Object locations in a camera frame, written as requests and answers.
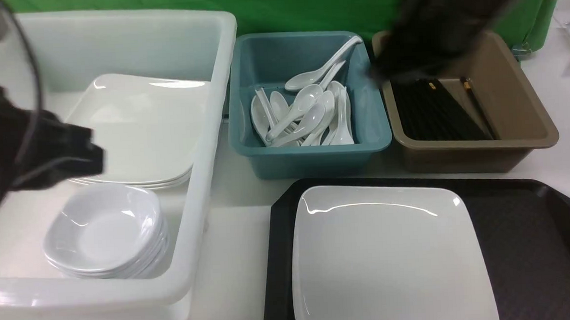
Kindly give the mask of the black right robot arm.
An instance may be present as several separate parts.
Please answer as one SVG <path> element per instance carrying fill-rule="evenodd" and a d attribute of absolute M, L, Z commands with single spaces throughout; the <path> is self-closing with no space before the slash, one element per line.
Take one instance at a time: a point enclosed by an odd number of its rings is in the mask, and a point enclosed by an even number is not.
<path fill-rule="evenodd" d="M 375 84 L 435 78 L 472 50 L 516 0 L 404 0 L 368 76 Z"/>

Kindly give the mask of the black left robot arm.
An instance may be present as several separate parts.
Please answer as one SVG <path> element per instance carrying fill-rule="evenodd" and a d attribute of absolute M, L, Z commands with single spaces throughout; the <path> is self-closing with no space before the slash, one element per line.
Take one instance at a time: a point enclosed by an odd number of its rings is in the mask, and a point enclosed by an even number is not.
<path fill-rule="evenodd" d="M 36 53 L 15 13 L 0 0 L 0 42 L 15 32 L 35 89 L 34 106 L 22 109 L 0 86 L 0 206 L 16 191 L 52 188 L 58 183 L 104 172 L 105 151 L 93 130 L 69 124 L 44 108 Z"/>

